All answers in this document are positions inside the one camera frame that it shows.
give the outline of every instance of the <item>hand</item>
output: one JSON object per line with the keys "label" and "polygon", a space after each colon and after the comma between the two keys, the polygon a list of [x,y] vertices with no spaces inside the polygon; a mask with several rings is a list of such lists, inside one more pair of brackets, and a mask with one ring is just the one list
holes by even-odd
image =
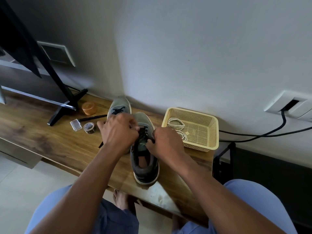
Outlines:
{"label": "hand", "polygon": [[138,123],[133,115],[119,113],[106,121],[98,121],[103,144],[122,156],[138,138]]}
{"label": "hand", "polygon": [[170,127],[158,127],[154,130],[155,143],[150,139],[146,143],[146,148],[151,154],[164,161],[173,170],[177,162],[182,158],[189,157],[184,152],[183,140],[179,134]]}

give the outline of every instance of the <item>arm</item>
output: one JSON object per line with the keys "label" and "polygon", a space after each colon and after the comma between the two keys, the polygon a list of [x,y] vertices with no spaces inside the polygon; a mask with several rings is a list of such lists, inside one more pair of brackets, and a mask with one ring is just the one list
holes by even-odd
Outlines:
{"label": "arm", "polygon": [[138,137],[130,114],[112,115],[99,121],[104,146],[66,195],[31,231],[37,233],[90,233],[113,169]]}
{"label": "arm", "polygon": [[154,131],[155,144],[148,141],[148,150],[162,159],[189,186],[216,230],[221,234],[280,233],[275,224],[231,193],[205,168],[184,152],[181,137],[170,127]]}

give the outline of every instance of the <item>tape roll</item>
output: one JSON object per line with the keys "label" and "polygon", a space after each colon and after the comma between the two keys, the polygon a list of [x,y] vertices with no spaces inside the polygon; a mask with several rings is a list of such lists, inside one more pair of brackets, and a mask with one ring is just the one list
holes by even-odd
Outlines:
{"label": "tape roll", "polygon": [[93,122],[88,122],[83,126],[83,129],[85,130],[86,133],[92,134],[95,132],[96,128],[94,126]]}

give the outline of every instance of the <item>black tv stand leg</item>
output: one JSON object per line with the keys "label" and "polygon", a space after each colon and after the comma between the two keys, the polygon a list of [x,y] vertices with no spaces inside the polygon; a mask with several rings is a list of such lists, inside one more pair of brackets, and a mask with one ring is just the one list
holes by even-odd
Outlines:
{"label": "black tv stand leg", "polygon": [[[77,92],[76,94],[74,94],[74,98],[76,100],[76,105],[71,105],[69,103],[69,101],[66,103],[68,105],[74,106],[74,107],[78,107],[78,101],[88,92],[87,89],[83,89],[79,92]],[[59,106],[58,109],[55,111],[55,113],[53,114],[53,116],[51,117],[51,119],[48,122],[49,126],[53,126],[62,116],[64,116],[65,114],[68,114],[69,112],[71,112],[72,109],[69,108],[65,108],[62,106]]]}

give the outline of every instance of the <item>wall socket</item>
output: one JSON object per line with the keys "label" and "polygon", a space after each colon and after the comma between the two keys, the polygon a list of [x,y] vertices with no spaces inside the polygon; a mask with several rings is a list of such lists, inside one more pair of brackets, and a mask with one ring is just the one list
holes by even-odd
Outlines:
{"label": "wall socket", "polygon": [[264,111],[280,114],[285,106],[285,116],[312,122],[312,95],[285,90]]}

